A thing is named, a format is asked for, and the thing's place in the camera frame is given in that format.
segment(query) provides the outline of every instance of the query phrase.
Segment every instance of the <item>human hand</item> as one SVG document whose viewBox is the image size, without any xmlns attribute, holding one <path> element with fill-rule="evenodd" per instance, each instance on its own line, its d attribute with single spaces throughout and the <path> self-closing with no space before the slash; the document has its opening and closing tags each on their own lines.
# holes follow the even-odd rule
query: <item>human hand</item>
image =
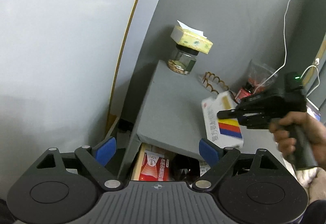
<svg viewBox="0 0 326 224">
<path fill-rule="evenodd" d="M 289 112 L 284 118 L 279 120 L 280 126 L 291 124 L 300 125 L 310 144 L 315 160 L 322 168 L 326 168 L 326 127 L 314 119 L 308 113 Z M 279 129 L 277 124 L 271 123 L 269 131 L 274 134 L 274 140 L 278 143 L 278 150 L 286 157 L 295 150 L 296 139 L 289 138 L 289 132 Z"/>
</svg>

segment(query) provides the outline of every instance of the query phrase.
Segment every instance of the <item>glass jar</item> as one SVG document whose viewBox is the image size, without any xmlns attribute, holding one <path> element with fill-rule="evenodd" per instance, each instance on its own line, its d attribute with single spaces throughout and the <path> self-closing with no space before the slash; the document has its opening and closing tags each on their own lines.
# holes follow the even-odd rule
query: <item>glass jar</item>
<svg viewBox="0 0 326 224">
<path fill-rule="evenodd" d="M 199 51 L 177 44 L 168 67 L 176 73 L 188 75 L 197 61 Z"/>
</svg>

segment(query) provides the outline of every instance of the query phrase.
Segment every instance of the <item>white cable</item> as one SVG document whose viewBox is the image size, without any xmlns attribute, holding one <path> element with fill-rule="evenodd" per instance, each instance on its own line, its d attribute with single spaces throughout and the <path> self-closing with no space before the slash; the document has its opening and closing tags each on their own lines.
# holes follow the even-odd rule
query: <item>white cable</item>
<svg viewBox="0 0 326 224">
<path fill-rule="evenodd" d="M 317 84 L 317 86 L 315 87 L 315 88 L 313 88 L 307 95 L 306 95 L 306 97 L 308 97 L 319 85 L 320 85 L 320 79 L 319 79 L 319 70 L 318 70 L 318 68 L 317 68 L 317 66 L 315 66 L 315 65 L 311 65 L 311 66 L 309 66 L 309 67 L 307 67 L 305 70 L 304 70 L 304 72 L 302 73 L 302 75 L 301 75 L 301 78 L 304 76 L 304 74 L 307 72 L 307 70 L 308 69 L 310 69 L 310 68 L 312 68 L 312 67 L 314 67 L 314 68 L 316 68 L 316 70 L 317 70 L 317 78 L 318 78 L 318 84 Z"/>
<path fill-rule="evenodd" d="M 287 50 L 286 50 L 286 40 L 285 40 L 285 17 L 286 17 L 286 14 L 287 14 L 287 10 L 289 9 L 289 4 L 290 4 L 290 1 L 289 0 L 287 2 L 287 7 L 286 7 L 286 11 L 285 11 L 285 14 L 284 14 L 284 27 L 283 27 L 283 37 L 284 37 L 284 49 L 285 49 L 285 56 L 284 56 L 284 63 L 282 66 L 280 66 L 272 75 L 270 75 L 265 81 L 263 81 L 262 83 L 260 83 L 254 90 L 254 93 L 257 91 L 258 88 L 260 88 L 262 85 L 264 85 L 266 83 L 266 81 L 268 81 L 271 77 L 273 77 L 276 73 L 279 72 L 279 70 L 281 70 L 284 66 L 285 66 L 285 63 L 286 63 L 286 56 L 287 56 Z"/>
</svg>

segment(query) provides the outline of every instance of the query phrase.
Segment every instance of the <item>red box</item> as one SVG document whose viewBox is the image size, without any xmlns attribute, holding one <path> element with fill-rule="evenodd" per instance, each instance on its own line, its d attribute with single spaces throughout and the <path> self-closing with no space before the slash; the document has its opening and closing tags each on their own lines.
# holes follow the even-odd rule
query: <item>red box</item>
<svg viewBox="0 0 326 224">
<path fill-rule="evenodd" d="M 139 175 L 140 181 L 163 182 L 169 180 L 169 160 L 146 151 Z"/>
</svg>

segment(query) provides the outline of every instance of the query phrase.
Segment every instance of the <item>plastic bag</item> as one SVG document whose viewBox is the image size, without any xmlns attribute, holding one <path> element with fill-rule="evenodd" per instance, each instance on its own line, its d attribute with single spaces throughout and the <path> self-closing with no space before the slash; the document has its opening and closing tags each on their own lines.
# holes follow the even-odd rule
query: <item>plastic bag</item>
<svg viewBox="0 0 326 224">
<path fill-rule="evenodd" d="M 249 74 L 248 74 L 248 82 L 254 87 L 253 91 L 256 89 L 256 87 L 263 83 L 267 78 L 270 77 L 275 72 L 273 68 L 270 66 L 258 63 L 254 61 L 250 61 L 249 65 Z M 260 86 L 255 93 L 259 93 L 263 90 L 265 90 L 267 87 L 269 87 L 271 84 L 273 84 L 278 77 L 278 74 L 276 73 L 273 77 L 271 77 L 268 81 L 266 81 L 262 86 Z"/>
</svg>

